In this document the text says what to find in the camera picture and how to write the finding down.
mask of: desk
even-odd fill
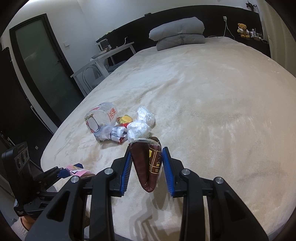
[[[71,78],[74,77],[76,83],[78,84],[78,86],[79,86],[79,88],[82,91],[84,96],[87,96],[90,93],[90,91],[89,91],[89,89],[83,87],[83,84],[79,81],[79,79],[77,78],[77,75],[82,73],[84,70],[86,70],[87,68],[89,68],[90,66],[95,64],[98,67],[98,69],[101,71],[103,76],[106,78],[109,75],[109,72],[107,71],[107,69],[104,66],[104,60],[111,57],[112,55],[124,50],[124,49],[127,49],[127,48],[130,48],[131,51],[133,52],[133,54],[135,55],[136,51],[133,48],[133,45],[132,45],[133,43],[134,42],[122,45],[122,46],[120,46],[120,47],[118,47],[116,49],[112,49],[109,52],[104,53],[104,54],[96,57],[95,59],[93,59],[88,64],[81,67],[78,71],[76,71],[73,75],[70,76]]]

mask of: snack package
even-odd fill
[[[110,134],[100,136],[100,140],[112,140],[119,144],[127,139],[127,129],[124,126],[114,126]]]
[[[152,192],[162,170],[161,144],[157,137],[140,138],[129,144],[139,182],[146,192]]]
[[[121,117],[117,117],[116,122],[119,126],[127,127],[129,123],[133,122],[133,119],[128,115],[124,115]]]
[[[116,124],[116,118],[116,106],[110,102],[104,102],[89,111],[84,120],[90,133],[93,133],[99,141],[101,136],[110,135]]]
[[[66,167],[71,176],[79,176],[80,178],[95,176],[95,174],[89,170],[69,165]]]

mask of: charging cable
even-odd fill
[[[124,44],[123,44],[123,45],[126,44],[126,39],[127,39],[127,38],[128,38],[128,37],[126,37],[126,38],[124,39]],[[121,45],[120,47],[122,47],[123,45]],[[116,48],[118,48],[118,46],[117,46]]]
[[[225,22],[225,30],[224,30],[224,35],[222,37],[217,37],[217,36],[209,36],[208,38],[211,38],[211,37],[216,37],[218,39],[221,39],[223,37],[225,37],[225,33],[226,33],[226,28],[228,29],[228,31],[230,32],[228,26],[227,26],[227,18],[226,17],[223,17],[224,18],[224,22]]]

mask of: teddy bear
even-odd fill
[[[246,39],[249,39],[250,38],[250,35],[249,35],[249,31],[247,30],[247,26],[244,25],[243,23],[238,23],[238,30],[237,32],[240,34],[240,36],[242,38],[246,38]]]

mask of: headboard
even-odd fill
[[[204,23],[205,31],[203,35],[205,37],[211,35],[223,36],[225,29],[223,16],[227,17],[228,28],[235,37],[238,37],[236,32],[238,23],[244,23],[250,30],[256,28],[257,32],[263,32],[259,14],[256,12],[221,5],[194,5],[146,15],[113,30],[98,39],[97,43],[103,39],[108,39],[111,47],[115,48],[124,44],[124,38],[128,37],[129,42],[135,42],[133,46],[138,52],[156,45],[155,41],[149,39],[150,30],[164,23],[190,17],[197,17]],[[232,38],[227,29],[225,36]],[[131,56],[132,53],[129,50],[124,50],[114,55],[113,58],[115,62],[119,62]]]

